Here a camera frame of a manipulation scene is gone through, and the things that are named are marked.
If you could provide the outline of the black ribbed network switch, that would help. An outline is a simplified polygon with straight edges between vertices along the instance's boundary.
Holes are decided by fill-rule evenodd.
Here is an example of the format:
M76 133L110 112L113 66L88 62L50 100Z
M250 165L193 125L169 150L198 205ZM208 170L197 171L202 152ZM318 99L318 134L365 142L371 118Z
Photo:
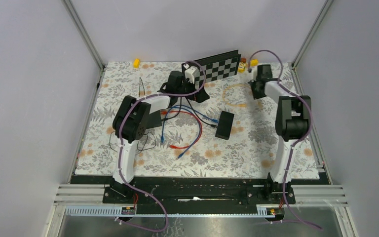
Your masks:
M224 140L229 140L233 120L234 120L233 113L222 111L219 117L219 122L217 124L215 137L224 139Z

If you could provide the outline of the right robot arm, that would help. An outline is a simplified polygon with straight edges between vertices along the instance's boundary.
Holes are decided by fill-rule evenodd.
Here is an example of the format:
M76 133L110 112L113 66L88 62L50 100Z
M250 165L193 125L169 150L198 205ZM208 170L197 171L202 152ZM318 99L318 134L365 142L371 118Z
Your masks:
M272 76L270 64L249 68L248 73L254 99L269 97L277 104L275 131L278 148L269 177L273 183L289 183L295 145L310 133L311 98L297 95L286 88L281 80Z

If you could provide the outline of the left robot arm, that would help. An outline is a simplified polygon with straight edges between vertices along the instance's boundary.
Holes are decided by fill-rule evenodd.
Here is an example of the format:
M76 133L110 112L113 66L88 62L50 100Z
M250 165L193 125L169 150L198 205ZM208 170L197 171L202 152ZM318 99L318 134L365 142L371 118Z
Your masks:
M171 106L171 100L177 97L192 97L203 90L203 85L195 88L196 79L200 76L200 69L191 66L183 73L172 71L168 81L159 92L135 98L127 95L114 117L113 128L118 138L118 159L113 178L121 185L117 186L114 196L122 203L133 198L133 190L125 185L134 178L133 163L137 150L137 143L144 135L150 115Z

